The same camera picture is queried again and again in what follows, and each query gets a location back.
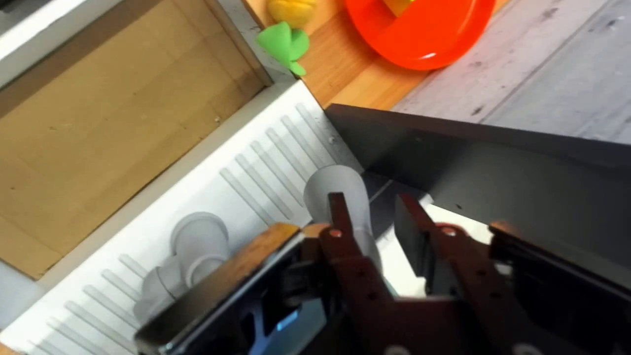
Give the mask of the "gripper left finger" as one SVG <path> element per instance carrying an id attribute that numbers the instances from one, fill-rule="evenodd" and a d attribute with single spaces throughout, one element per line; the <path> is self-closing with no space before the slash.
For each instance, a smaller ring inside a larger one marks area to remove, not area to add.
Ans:
<path id="1" fill-rule="evenodd" d="M 332 225 L 320 244 L 334 274 L 334 296 L 342 305 L 318 335 L 318 347 L 334 355 L 415 355 L 405 305 L 397 302 L 370 256 L 360 250 L 346 197 L 328 197 Z"/>

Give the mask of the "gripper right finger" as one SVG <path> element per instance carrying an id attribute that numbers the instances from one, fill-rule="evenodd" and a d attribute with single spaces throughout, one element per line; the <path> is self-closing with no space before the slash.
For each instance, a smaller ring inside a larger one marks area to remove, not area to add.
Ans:
<path id="1" fill-rule="evenodd" d="M 462 227 L 435 223 L 411 195 L 397 199 L 397 238 L 429 296 L 450 296 L 480 329 L 492 355 L 517 355 L 527 343 L 527 315 L 490 260 L 488 246 Z"/>

